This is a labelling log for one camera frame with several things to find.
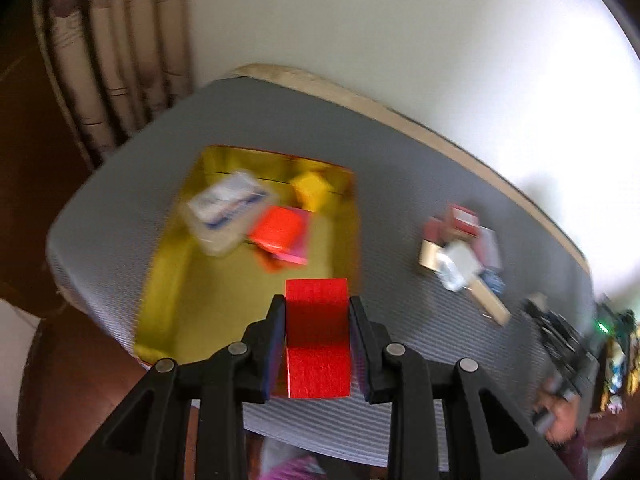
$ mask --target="red wooden block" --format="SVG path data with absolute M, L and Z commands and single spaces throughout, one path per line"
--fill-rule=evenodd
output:
M 480 232 L 478 215 L 471 211 L 471 209 L 459 206 L 458 204 L 449 204 L 447 206 L 445 224 L 447 241 L 454 238 L 472 240 L 477 237 Z
M 422 231 L 422 239 L 431 242 L 432 244 L 442 245 L 440 234 L 442 232 L 442 220 L 434 218 L 433 216 L 427 220 Z
M 251 231 L 249 240 L 270 253 L 283 253 L 290 249 L 303 228 L 304 222 L 296 212 L 272 206 Z
M 287 280 L 287 384 L 294 399 L 351 393 L 347 280 Z

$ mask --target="metal screw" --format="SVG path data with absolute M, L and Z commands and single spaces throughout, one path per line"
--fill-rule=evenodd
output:
M 249 349 L 249 347 L 242 341 L 236 341 L 235 343 L 231 343 L 226 347 L 226 349 L 229 350 L 231 355 L 242 355 Z
M 405 350 L 406 349 L 404 348 L 404 346 L 400 343 L 389 343 L 386 346 L 386 353 L 388 353 L 389 355 L 395 355 L 396 357 L 404 355 Z
M 469 357 L 465 357 L 464 359 L 460 359 L 460 368 L 471 374 L 478 370 L 478 363 Z
M 158 370 L 161 374 L 165 374 L 174 369 L 174 362 L 171 359 L 160 359 L 156 363 L 156 370 Z

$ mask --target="pink card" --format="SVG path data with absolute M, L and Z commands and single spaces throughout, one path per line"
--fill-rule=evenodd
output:
M 308 246 L 308 238 L 309 238 L 309 215 L 311 215 L 310 211 L 305 211 L 304 209 L 297 209 L 295 207 L 287 207 L 297 213 L 302 220 L 302 232 L 300 236 L 293 242 L 290 250 L 285 253 L 274 254 L 274 258 L 278 260 L 282 260 L 283 262 L 290 262 L 292 264 L 298 265 L 306 265 L 308 263 L 307 254 L 307 246 Z

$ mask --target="table edge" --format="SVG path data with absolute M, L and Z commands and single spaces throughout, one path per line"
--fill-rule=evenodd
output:
M 519 205 L 531 217 L 542 225 L 553 238 L 574 258 L 580 267 L 590 275 L 589 264 L 577 245 L 556 225 L 549 216 L 534 204 L 511 182 L 496 173 L 484 162 L 465 151 L 460 146 L 430 130 L 421 124 L 391 110 L 373 99 L 350 91 L 336 83 L 320 76 L 306 72 L 299 68 L 252 63 L 233 69 L 230 74 L 235 76 L 247 76 L 261 81 L 273 83 L 285 88 L 295 90 L 329 101 L 349 110 L 359 113 L 369 119 L 373 119 L 385 126 L 389 126 L 402 134 L 405 134 L 418 142 L 429 146 L 450 160 L 473 174 L 482 178 L 485 182 L 507 196 L 512 202 Z

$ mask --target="person's hand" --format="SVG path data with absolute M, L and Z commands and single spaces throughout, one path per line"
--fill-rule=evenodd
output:
M 578 425 L 578 409 L 580 408 L 579 396 L 575 396 L 572 400 L 564 400 L 547 393 L 545 390 L 540 390 L 536 410 L 542 408 L 548 409 L 556 416 L 556 421 L 545 433 L 545 438 L 549 443 L 564 444 L 575 435 Z

